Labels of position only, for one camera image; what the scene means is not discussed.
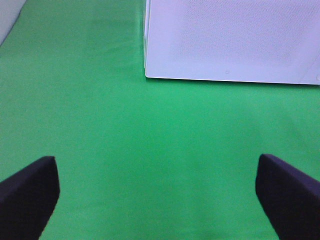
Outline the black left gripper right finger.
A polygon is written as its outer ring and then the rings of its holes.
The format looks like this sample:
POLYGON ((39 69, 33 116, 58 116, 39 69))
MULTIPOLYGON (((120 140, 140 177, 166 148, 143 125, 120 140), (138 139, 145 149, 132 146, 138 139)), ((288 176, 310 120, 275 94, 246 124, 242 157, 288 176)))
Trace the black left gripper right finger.
POLYGON ((279 239, 320 238, 319 181, 272 154, 262 154, 255 193, 279 239))

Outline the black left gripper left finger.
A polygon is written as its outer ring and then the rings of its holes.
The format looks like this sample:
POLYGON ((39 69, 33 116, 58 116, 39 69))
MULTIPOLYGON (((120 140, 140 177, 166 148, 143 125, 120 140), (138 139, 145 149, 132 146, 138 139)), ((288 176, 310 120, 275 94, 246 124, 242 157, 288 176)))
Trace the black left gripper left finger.
POLYGON ((0 182, 0 238, 38 240, 60 197, 56 159, 44 156, 0 182))

